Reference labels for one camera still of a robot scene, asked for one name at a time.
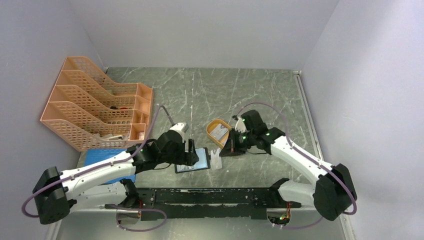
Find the black leather card holder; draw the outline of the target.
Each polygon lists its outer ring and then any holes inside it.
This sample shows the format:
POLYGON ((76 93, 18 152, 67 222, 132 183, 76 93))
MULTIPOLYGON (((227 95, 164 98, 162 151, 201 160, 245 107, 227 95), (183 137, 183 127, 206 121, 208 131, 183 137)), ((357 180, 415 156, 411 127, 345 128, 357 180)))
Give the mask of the black leather card holder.
POLYGON ((174 172, 176 174, 208 170, 211 168, 211 156, 207 147, 195 149, 194 159, 189 162, 190 165, 175 165, 174 172))

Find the orange oval tray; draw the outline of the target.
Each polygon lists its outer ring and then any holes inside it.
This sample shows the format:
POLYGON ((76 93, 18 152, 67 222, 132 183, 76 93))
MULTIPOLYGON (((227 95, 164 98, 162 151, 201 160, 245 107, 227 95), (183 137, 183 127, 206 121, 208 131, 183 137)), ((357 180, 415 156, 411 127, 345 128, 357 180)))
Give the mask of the orange oval tray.
POLYGON ((206 133, 208 137, 222 149, 229 138, 231 128, 232 127, 225 121, 217 118, 207 125, 206 133))

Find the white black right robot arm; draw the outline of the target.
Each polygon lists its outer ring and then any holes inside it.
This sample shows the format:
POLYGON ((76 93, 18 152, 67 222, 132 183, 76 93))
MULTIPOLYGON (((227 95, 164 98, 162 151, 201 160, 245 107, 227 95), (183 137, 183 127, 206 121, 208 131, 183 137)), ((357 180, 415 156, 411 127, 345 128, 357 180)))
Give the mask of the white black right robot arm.
POLYGON ((256 147, 266 154, 288 163, 309 183, 283 180, 270 193, 270 202, 282 207, 287 202, 313 206, 326 220, 334 221, 346 215, 348 208, 356 213, 358 199, 349 169, 339 163, 332 165, 304 151, 283 130, 269 128, 256 110, 234 115, 235 127, 229 130, 227 141, 220 152, 222 157, 240 156, 256 147))

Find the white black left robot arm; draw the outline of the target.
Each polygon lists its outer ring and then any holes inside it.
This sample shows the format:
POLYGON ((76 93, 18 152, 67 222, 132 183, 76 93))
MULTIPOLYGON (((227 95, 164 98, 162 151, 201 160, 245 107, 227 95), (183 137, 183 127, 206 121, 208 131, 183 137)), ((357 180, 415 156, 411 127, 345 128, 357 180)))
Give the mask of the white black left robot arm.
POLYGON ((199 161, 195 141, 180 130, 168 130, 157 139, 135 144, 106 160, 59 172, 46 169, 33 189, 36 218, 42 225, 62 220, 72 212, 93 206, 132 208, 139 204, 138 189, 127 176, 156 166, 193 166, 199 161))

